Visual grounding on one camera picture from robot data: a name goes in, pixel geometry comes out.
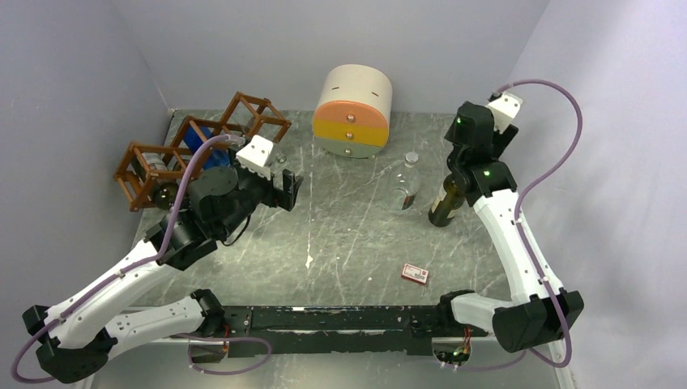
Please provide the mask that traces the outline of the olive green wine bottle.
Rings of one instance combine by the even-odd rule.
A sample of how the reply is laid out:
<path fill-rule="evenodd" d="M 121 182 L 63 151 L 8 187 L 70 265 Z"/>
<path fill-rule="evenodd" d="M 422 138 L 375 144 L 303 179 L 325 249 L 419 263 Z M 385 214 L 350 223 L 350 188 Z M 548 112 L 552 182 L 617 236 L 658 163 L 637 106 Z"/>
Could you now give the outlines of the olive green wine bottle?
<path fill-rule="evenodd" d="M 459 189 L 453 177 L 450 174 L 447 175 L 437 197 L 428 210 L 429 222 L 436 227 L 448 226 L 464 201 L 465 194 Z"/>

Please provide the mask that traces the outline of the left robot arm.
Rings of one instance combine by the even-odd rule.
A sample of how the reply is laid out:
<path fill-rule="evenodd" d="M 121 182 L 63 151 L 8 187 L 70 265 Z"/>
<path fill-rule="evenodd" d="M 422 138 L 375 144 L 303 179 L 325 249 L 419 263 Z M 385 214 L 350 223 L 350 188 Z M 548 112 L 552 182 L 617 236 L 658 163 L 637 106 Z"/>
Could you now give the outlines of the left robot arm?
<path fill-rule="evenodd" d="M 64 302 L 23 313 L 46 380 L 78 382 L 125 351 L 167 336 L 222 334 L 224 308 L 207 289 L 152 310 L 129 314 L 126 308 L 218 245 L 232 245 L 258 206 L 291 210 L 302 182 L 290 170 L 275 186 L 272 177 L 245 168 L 215 167 L 183 183 L 180 210 L 149 229 L 123 260 Z"/>

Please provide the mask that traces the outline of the brown wooden wine rack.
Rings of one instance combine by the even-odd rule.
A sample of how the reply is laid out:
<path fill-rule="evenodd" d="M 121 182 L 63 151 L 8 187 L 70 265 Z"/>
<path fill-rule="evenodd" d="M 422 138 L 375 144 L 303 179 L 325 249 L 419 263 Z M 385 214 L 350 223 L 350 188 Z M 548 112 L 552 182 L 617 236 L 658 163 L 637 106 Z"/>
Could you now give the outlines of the brown wooden wine rack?
<path fill-rule="evenodd" d="M 185 116 L 167 145 L 130 142 L 113 180 L 122 188 L 131 212 L 151 207 L 168 210 L 192 154 L 205 141 L 236 135 L 249 142 L 265 122 L 282 125 L 283 136 L 292 125 L 270 100 L 236 92 L 218 119 Z"/>

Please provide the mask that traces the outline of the clear bottle silver cap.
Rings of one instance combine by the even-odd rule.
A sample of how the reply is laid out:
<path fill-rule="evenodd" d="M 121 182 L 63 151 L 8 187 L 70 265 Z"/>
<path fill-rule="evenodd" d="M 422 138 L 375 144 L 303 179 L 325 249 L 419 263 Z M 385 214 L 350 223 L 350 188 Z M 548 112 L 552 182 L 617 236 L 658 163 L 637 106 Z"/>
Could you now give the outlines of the clear bottle silver cap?
<path fill-rule="evenodd" d="M 419 154 L 407 152 L 389 173 L 383 205 L 392 214 L 408 212 L 420 189 Z"/>

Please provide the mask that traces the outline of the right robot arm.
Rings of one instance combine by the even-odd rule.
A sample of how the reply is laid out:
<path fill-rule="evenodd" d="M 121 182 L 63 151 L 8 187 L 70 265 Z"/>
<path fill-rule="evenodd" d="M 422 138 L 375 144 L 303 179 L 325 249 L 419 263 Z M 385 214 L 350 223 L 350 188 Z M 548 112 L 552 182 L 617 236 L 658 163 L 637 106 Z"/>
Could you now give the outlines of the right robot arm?
<path fill-rule="evenodd" d="M 570 328 L 584 307 L 577 291 L 568 292 L 546 263 L 518 209 L 517 184 L 499 152 L 516 133 L 495 130 L 493 111 L 463 103 L 445 138 L 453 145 L 447 158 L 450 176 L 484 224 L 510 287 L 501 301 L 477 293 L 454 294 L 437 314 L 439 329 L 458 335 L 467 325 L 496 336 L 508 352 L 570 338 Z"/>

